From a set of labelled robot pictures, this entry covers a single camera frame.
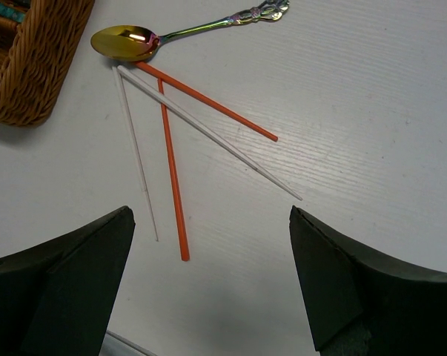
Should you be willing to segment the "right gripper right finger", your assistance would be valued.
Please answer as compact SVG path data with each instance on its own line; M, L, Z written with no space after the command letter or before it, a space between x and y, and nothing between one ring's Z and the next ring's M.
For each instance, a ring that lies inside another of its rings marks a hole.
M447 355L447 273L399 260L293 207L290 236L321 355Z

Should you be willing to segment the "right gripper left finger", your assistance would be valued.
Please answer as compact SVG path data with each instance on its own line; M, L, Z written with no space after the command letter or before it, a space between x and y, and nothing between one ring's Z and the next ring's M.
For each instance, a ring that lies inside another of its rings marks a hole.
M98 355L134 230L123 206L0 257L0 355Z

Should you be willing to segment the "orange chopstick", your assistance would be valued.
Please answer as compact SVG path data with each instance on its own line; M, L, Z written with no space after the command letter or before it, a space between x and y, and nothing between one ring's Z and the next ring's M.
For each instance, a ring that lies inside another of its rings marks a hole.
M165 144L168 156L168 168L170 174L170 183L173 195L173 204L174 211L176 217L176 229L179 240L179 250L181 255L181 260L184 262L188 262L190 260L190 250L188 246L188 237L187 231L185 227L185 219L184 219L184 211L182 207L182 198L180 195L179 189L179 180L176 169L176 162L173 151L173 143L170 132L170 123L168 118L168 109L165 104L161 104L161 113L162 113L162 123L163 130L165 135Z
M156 69L155 67L145 63L145 62L135 62L135 66L137 66L140 70L150 74L151 76L156 77L157 79L161 79L164 83L169 84L170 86L180 90L181 92L191 96L192 98L204 103L205 105L223 113L224 115L234 119L238 123L250 128L251 130L257 132L258 134L263 135L264 137L270 139L273 142L278 141L278 136L271 133L270 131L262 128L261 126L255 124L254 122L246 119L245 117L239 115L233 110L221 105L220 103L212 100L206 95L200 93L199 91L189 87L188 85L180 82L179 80L173 78L172 76L167 75L166 73Z

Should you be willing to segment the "rainbow spoon ornate handle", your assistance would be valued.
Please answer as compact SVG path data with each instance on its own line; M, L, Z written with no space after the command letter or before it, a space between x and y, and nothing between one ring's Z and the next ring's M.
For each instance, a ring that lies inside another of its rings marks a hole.
M162 45L187 36L260 21L276 22L282 18L289 7L288 0L264 1L256 7L239 11L223 19L162 36L140 26L117 25L93 34L90 44L96 52L110 59L122 62L139 62L154 56Z

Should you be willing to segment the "knife with green marbled handle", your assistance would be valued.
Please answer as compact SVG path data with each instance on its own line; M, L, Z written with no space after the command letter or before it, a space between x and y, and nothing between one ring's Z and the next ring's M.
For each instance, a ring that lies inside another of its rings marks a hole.
M0 0L0 17L22 23L30 3L28 0Z

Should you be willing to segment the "white chopstick thick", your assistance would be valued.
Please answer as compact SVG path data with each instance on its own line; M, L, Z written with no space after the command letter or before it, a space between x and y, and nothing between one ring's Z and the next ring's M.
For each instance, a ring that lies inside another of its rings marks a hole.
M241 162L245 163L249 168L256 171L258 174L268 179L270 182L281 188L283 191L289 193L292 197L302 201L302 197L296 193L294 190L289 188L285 183L283 183L280 179L276 178L272 173L263 168L256 161L251 159L248 155L244 154L228 142L226 139L221 137L216 132L212 131L209 127L200 122L197 118L190 115L187 111L179 107L175 102L167 98L164 94L160 93L157 89L153 88L144 80L140 79L137 75L131 73L126 67L123 65L118 65L116 67L117 71L125 77L129 82L137 86L140 90L144 91L148 96L163 104L166 108L170 109L174 114L187 122L190 126L198 130L201 134L215 142L220 147L224 148L228 153L235 156Z

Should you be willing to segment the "white chopstick thin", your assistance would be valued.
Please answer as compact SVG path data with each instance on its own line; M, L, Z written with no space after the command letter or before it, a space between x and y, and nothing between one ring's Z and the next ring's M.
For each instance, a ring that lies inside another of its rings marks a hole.
M130 106L129 106L128 99L127 99L126 92L125 92L124 80L123 80L122 75L119 72L117 66L112 67L112 72L113 72L113 78L115 81L115 86L116 86L118 97L119 97L119 103L120 103L120 106L122 109L122 114L125 118L125 121L126 121L126 124L128 127L128 131L129 131L129 135L130 135L130 141L131 141L133 153L134 153L135 160L136 160L136 169L139 174L141 190L145 196L145 200L148 205L148 212L149 212L150 219L151 219L152 226L153 226L154 239L155 239L155 241L159 242L159 235L158 235L158 230L157 230L157 226L156 226L156 219L155 219L155 215L154 215L154 211L153 211L150 193L148 190L148 184L147 184L147 180L146 180L146 176L145 176L144 166L142 163L141 152L139 150L139 143L137 141L137 135L136 135L136 131L134 128L133 119L132 119L132 116L130 113Z

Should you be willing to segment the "wicker cutlery tray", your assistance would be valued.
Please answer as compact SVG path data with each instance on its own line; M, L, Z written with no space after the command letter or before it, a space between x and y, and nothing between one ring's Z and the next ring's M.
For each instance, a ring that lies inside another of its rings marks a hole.
M0 17L0 124L35 127L50 116L93 1L31 1L22 23Z

